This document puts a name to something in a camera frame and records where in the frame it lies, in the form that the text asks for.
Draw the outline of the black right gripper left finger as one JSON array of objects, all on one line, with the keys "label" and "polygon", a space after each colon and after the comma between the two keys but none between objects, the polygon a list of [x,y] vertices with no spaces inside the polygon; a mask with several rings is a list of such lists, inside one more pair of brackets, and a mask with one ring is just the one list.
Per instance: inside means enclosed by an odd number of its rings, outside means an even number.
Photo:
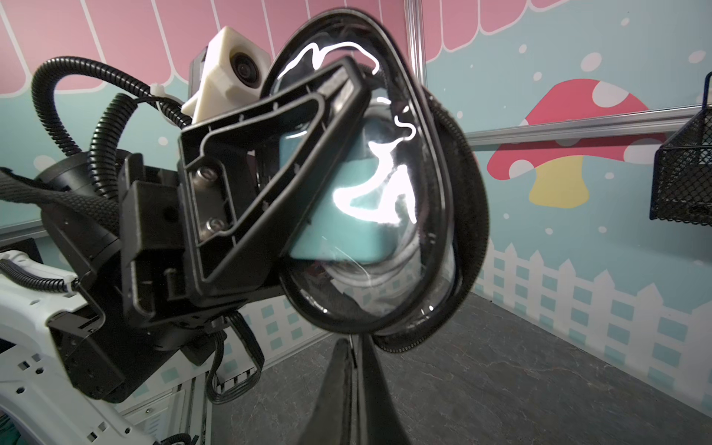
[{"label": "black right gripper left finger", "polygon": [[324,374],[311,418],[298,444],[350,444],[353,356],[350,341],[339,339]]}]

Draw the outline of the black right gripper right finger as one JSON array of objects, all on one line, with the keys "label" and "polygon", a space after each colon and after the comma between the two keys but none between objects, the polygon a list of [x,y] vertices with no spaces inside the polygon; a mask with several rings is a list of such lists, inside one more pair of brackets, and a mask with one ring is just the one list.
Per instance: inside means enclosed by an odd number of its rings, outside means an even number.
[{"label": "black right gripper right finger", "polygon": [[410,444],[391,398],[389,386],[370,335],[355,341],[356,443]]}]

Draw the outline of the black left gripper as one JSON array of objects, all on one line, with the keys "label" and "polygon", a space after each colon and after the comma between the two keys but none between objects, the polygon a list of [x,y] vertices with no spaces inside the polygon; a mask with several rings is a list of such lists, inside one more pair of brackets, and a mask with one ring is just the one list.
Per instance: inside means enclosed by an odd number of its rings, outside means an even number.
[{"label": "black left gripper", "polygon": [[251,106],[187,127],[179,139],[185,277],[176,172],[120,154],[113,231],[44,206],[44,228],[87,303],[48,323],[72,385],[119,403],[176,353],[205,365],[215,351],[215,310],[194,306],[187,293],[236,300],[266,284],[347,157],[370,98],[359,64],[342,57]]}]

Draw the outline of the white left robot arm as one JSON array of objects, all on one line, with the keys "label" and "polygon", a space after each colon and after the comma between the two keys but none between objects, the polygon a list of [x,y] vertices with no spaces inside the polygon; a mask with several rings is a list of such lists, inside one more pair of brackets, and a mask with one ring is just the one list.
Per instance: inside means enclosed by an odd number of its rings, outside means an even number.
[{"label": "white left robot arm", "polygon": [[115,405],[176,352],[219,366],[231,327],[262,366],[240,310],[283,293],[287,248],[344,156],[366,87],[342,57],[192,124],[109,65],[46,61],[33,101],[65,159],[33,180],[3,170],[1,197],[41,209],[73,276],[2,254],[1,337],[37,348],[46,380],[11,372],[3,409],[44,444],[148,444]]}]

